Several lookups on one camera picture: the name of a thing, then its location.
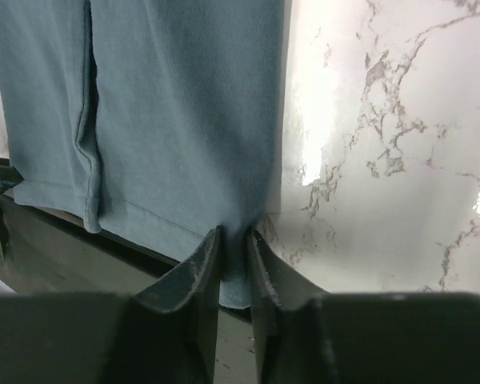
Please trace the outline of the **blue-grey t-shirt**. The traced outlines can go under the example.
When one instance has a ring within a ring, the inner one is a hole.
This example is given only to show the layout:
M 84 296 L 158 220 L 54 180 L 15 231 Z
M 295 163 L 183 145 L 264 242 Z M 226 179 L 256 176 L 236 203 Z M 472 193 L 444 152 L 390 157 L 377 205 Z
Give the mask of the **blue-grey t-shirt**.
M 247 230 L 278 156 L 284 1 L 0 1 L 19 205 L 186 259 L 225 232 L 219 301 L 250 305 Z

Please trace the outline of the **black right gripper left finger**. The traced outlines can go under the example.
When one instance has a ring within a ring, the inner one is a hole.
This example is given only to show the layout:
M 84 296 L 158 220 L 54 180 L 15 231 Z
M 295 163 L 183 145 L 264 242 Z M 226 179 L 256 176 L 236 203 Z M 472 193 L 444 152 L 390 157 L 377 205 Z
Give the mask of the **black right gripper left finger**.
M 129 299 L 101 383 L 211 383 L 218 333 L 222 229 Z

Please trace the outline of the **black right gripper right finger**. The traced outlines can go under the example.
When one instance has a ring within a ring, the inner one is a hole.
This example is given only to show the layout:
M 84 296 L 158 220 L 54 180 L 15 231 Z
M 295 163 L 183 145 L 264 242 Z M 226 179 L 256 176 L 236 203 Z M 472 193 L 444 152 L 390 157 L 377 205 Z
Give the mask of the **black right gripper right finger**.
M 272 251 L 257 230 L 246 236 L 259 383 L 339 383 L 327 336 L 329 294 Z

